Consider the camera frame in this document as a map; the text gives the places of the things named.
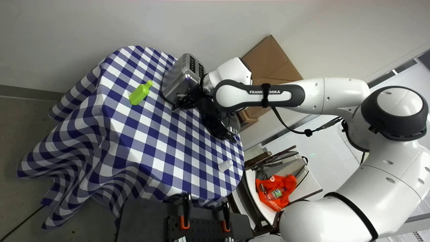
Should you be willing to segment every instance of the table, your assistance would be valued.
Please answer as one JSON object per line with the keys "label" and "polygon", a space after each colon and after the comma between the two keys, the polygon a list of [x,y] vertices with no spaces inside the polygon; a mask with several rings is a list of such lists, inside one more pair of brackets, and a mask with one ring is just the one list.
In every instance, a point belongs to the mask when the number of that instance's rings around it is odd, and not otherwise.
{"label": "table", "polygon": [[[210,206],[235,190],[243,175],[241,139],[216,140],[198,110],[172,110],[160,83],[173,63],[153,48],[121,48],[52,108],[56,126],[17,168],[20,178],[54,179],[42,202],[52,207],[43,227],[60,226],[90,198],[118,218],[129,196],[191,194]],[[148,81],[148,97],[130,105],[130,93]]]}

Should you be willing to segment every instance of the white robot body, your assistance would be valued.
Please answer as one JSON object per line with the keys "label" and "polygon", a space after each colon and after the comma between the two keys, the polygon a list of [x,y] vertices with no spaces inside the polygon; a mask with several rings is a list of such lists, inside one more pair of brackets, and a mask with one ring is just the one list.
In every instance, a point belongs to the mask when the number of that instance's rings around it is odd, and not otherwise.
{"label": "white robot body", "polygon": [[282,238],[372,241],[395,233],[430,190],[430,151],[417,141],[426,133],[425,100],[406,87],[370,94],[365,82],[349,78],[317,78],[285,86],[290,89],[271,91],[262,86],[257,91],[255,86],[220,82],[214,98],[226,109],[266,104],[340,116],[349,143],[370,156],[336,192],[317,202],[288,206],[279,222]]}
{"label": "white robot body", "polygon": [[232,79],[243,85],[253,83],[251,71],[247,70],[247,67],[241,62],[239,58],[232,58],[204,77],[203,89],[207,93],[211,93],[215,86],[224,79]]}
{"label": "white robot body", "polygon": [[335,114],[351,117],[357,105],[370,94],[368,86],[352,78],[316,78],[288,85],[298,85],[305,90],[305,101],[290,108],[301,113]]}

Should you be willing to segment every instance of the cardboard box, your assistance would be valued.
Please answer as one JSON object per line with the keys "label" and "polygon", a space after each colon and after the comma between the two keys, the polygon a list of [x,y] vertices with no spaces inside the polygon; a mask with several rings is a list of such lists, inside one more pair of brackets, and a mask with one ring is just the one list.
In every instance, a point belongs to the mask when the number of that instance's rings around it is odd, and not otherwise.
{"label": "cardboard box", "polygon": [[[251,71],[254,85],[262,83],[286,83],[302,79],[292,61],[286,57],[278,42],[271,36],[266,36],[255,47],[253,47],[243,58],[245,66]],[[247,108],[241,114],[243,128],[258,121],[258,117],[265,114],[269,108]]]}

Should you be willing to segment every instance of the red object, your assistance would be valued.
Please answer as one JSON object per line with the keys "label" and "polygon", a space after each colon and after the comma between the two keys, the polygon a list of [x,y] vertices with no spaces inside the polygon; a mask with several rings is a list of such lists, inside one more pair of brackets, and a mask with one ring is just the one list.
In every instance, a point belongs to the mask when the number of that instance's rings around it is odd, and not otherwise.
{"label": "red object", "polygon": [[222,226],[223,226],[223,231],[224,231],[224,233],[230,233],[230,229],[227,227],[226,221],[222,221],[220,223],[222,223]]}
{"label": "red object", "polygon": [[290,200],[290,194],[296,190],[296,176],[271,176],[269,180],[255,179],[259,200],[274,211],[281,211]]}
{"label": "red object", "polygon": [[189,222],[188,222],[188,225],[185,223],[185,218],[184,216],[180,216],[179,226],[180,226],[181,230],[188,230],[191,227]]}

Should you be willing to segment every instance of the cable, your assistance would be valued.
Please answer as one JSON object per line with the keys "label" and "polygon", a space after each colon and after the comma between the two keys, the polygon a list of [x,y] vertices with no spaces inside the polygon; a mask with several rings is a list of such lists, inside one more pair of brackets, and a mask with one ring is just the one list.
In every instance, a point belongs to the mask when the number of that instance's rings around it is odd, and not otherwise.
{"label": "cable", "polygon": [[296,186],[296,188],[308,178],[309,171],[306,171],[305,176],[301,179],[301,182]]}
{"label": "cable", "polygon": [[309,159],[306,156],[301,156],[306,164],[309,164]]}
{"label": "cable", "polygon": [[8,237],[11,237],[17,229],[20,229],[27,221],[30,221],[34,215],[36,215],[44,206],[39,207],[36,211],[34,211],[30,216],[27,216],[23,222],[20,222],[17,226],[15,226],[11,231],[8,231],[3,238],[0,238],[0,242],[4,242]]}
{"label": "cable", "polygon": [[343,120],[341,117],[336,117],[336,118],[325,122],[324,125],[321,125],[321,126],[318,126],[318,128],[316,128],[316,129],[313,129],[313,130],[312,130],[312,129],[305,129],[305,130],[301,132],[301,130],[296,130],[296,129],[292,129],[290,126],[288,126],[288,125],[284,122],[284,120],[281,118],[281,114],[279,114],[279,112],[277,110],[277,108],[271,106],[271,110],[273,110],[273,113],[277,116],[277,118],[279,120],[279,122],[281,122],[288,130],[290,130],[290,132],[293,132],[293,133],[296,133],[296,134],[305,134],[305,136],[308,136],[308,137],[310,137],[314,132],[318,132],[318,130],[331,128],[331,126],[333,126],[335,124],[337,124],[339,121]]}
{"label": "cable", "polygon": [[337,192],[328,192],[325,194],[324,198],[327,196],[332,196],[336,198],[339,200],[341,200],[343,203],[345,203],[364,223],[364,226],[367,227],[367,230],[370,231],[370,234],[372,235],[372,241],[376,241],[379,234],[375,229],[375,226],[372,225],[372,222],[365,216],[365,214],[360,210],[360,207],[357,207],[352,200],[349,200],[347,196],[337,194]]}
{"label": "cable", "polygon": [[120,238],[120,229],[121,229],[121,223],[122,223],[122,212],[124,212],[124,207],[125,207],[126,202],[128,202],[128,199],[124,202],[124,206],[120,210],[120,218],[116,219],[116,239],[114,239],[114,242],[118,242],[118,238]]}

